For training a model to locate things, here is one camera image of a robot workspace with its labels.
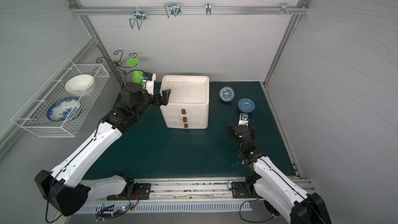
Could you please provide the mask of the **white three-drawer cabinet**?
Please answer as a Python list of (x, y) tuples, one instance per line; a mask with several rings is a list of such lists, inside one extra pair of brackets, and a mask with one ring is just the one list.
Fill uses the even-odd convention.
[(209, 119), (209, 77), (165, 75), (161, 91), (171, 90), (169, 103), (160, 110), (171, 129), (207, 129)]

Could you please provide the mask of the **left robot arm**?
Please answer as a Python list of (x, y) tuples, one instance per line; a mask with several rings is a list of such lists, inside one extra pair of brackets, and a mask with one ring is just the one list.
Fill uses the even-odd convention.
[(134, 179), (123, 174), (84, 180), (96, 160), (136, 122), (151, 106), (166, 106), (171, 90), (150, 94), (142, 85), (128, 84), (120, 91), (121, 103), (107, 113), (96, 130), (63, 162), (51, 171), (35, 176), (40, 193), (63, 216), (70, 216), (86, 203), (108, 196), (127, 199), (134, 196)]

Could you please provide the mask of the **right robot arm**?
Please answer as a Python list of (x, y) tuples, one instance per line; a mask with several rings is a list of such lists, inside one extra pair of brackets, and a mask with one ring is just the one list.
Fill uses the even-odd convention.
[(322, 197), (299, 187), (254, 145), (255, 128), (230, 125), (227, 134), (236, 140), (242, 164), (254, 172), (245, 179), (247, 192), (265, 200), (272, 215), (279, 213), (290, 224), (331, 223)]

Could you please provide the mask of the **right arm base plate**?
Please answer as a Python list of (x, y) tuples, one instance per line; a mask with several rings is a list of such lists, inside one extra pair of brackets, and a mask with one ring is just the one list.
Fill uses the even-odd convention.
[(232, 191), (232, 196), (234, 199), (249, 199), (259, 197), (249, 188), (247, 183), (243, 181), (232, 181), (229, 188)]

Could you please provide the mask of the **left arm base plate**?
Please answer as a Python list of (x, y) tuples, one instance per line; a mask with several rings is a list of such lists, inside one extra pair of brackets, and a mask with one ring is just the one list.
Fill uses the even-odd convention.
[(108, 196), (108, 201), (117, 200), (148, 200), (150, 194), (151, 184), (149, 183), (135, 183), (127, 186), (121, 194)]

